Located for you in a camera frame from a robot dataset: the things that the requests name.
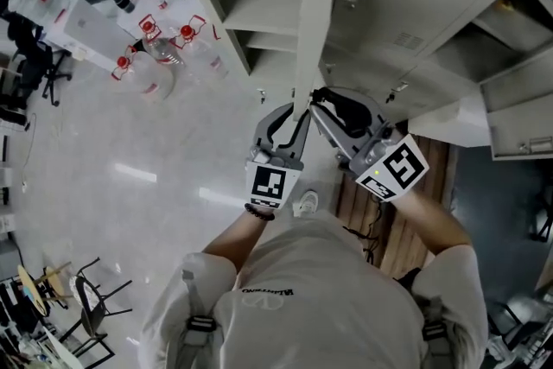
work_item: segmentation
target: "floor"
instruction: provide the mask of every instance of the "floor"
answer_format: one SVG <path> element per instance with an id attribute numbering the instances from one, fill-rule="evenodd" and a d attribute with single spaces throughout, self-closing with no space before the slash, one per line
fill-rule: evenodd
<path id="1" fill-rule="evenodd" d="M 460 148 L 452 212 L 467 228 L 488 301 L 534 291 L 550 250 L 528 238 L 543 183 L 535 162 L 493 162 L 488 147 Z"/>
<path id="2" fill-rule="evenodd" d="M 201 250 L 241 212 L 255 126 L 286 102 L 269 95 L 261 105 L 259 93 L 232 74 L 176 78 L 169 97 L 151 104 L 116 91 L 107 72 L 81 62 L 73 80 L 58 85 L 60 107 L 37 94 L 30 130 L 10 137 L 10 198 L 29 272 L 66 261 L 75 272 L 101 257 L 88 276 L 104 292 L 133 281 L 111 301 L 133 312 L 103 324 L 117 354 L 106 369 L 137 367 L 143 316 L 182 255 Z M 330 210 L 340 181 L 333 156 L 312 127 L 296 194 L 314 188 Z M 286 227 L 274 223 L 266 237 Z M 54 308 L 50 318 L 69 328 L 79 310 Z"/>

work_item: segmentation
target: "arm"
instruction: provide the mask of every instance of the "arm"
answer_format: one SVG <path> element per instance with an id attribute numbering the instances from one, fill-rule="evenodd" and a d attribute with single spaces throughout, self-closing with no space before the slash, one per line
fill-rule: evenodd
<path id="1" fill-rule="evenodd" d="M 472 245 L 459 221 L 426 195 L 410 190 L 392 203 L 433 254 L 457 245 Z"/>
<path id="2" fill-rule="evenodd" d="M 260 213 L 270 214 L 272 209 L 256 207 Z M 228 226 L 203 250 L 206 254 L 228 258 L 240 272 L 251 254 L 267 222 L 244 211 L 234 223 Z"/>

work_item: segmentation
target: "white shoe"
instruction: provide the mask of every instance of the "white shoe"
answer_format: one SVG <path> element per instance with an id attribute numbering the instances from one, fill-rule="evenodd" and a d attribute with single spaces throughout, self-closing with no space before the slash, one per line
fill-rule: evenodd
<path id="1" fill-rule="evenodd" d="M 302 217 L 311 215 L 317 212 L 319 206 L 319 195 L 312 190 L 306 191 L 300 201 L 295 202 L 292 207 L 294 209 L 294 217 Z"/>

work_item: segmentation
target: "white tile floor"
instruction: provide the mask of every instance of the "white tile floor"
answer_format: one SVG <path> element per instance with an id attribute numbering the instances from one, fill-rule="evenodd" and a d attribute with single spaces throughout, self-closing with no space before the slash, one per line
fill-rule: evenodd
<path id="1" fill-rule="evenodd" d="M 103 367 L 134 368 L 146 310 L 179 258 L 200 250 L 240 213 L 235 200 L 244 198 L 255 125 L 286 98 L 260 105 L 258 92 L 231 74 L 193 86 L 179 76 L 171 95 L 154 105 L 114 92 L 109 74 L 89 63 L 73 74 L 57 86 L 59 108 L 33 97 L 35 140 L 24 171 L 33 127 L 10 137 L 16 239 L 34 275 L 66 261 L 75 272 L 101 257 L 89 274 L 101 290 L 133 280 L 111 303 L 134 311 L 106 319 L 102 328 L 117 354 Z M 333 155 L 313 126 L 296 194 L 314 188 L 321 205 L 332 207 L 340 179 Z M 129 175 L 129 168 L 147 175 Z M 284 227 L 275 223 L 272 231 Z M 68 328 L 79 310 L 54 307 L 51 318 Z"/>

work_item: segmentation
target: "shoulder strap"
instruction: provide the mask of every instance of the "shoulder strap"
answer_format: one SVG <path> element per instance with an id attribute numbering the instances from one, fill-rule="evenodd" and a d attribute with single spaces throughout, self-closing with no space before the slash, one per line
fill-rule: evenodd
<path id="1" fill-rule="evenodd" d="M 412 286 L 421 268 L 410 270 L 398 281 L 411 295 Z M 424 357 L 423 369 L 454 369 L 454 357 L 448 330 L 443 320 L 443 305 L 439 297 L 427 300 L 413 296 L 419 309 L 423 312 L 423 339 L 429 345 L 429 351 Z"/>
<path id="2" fill-rule="evenodd" d="M 190 369 L 198 357 L 198 352 L 207 344 L 211 333 L 217 329 L 215 319 L 206 313 L 194 282 L 194 273 L 183 270 L 181 276 L 188 288 L 190 317 L 181 331 L 174 334 L 168 343 L 165 369 Z M 205 362 L 196 366 L 205 366 Z"/>

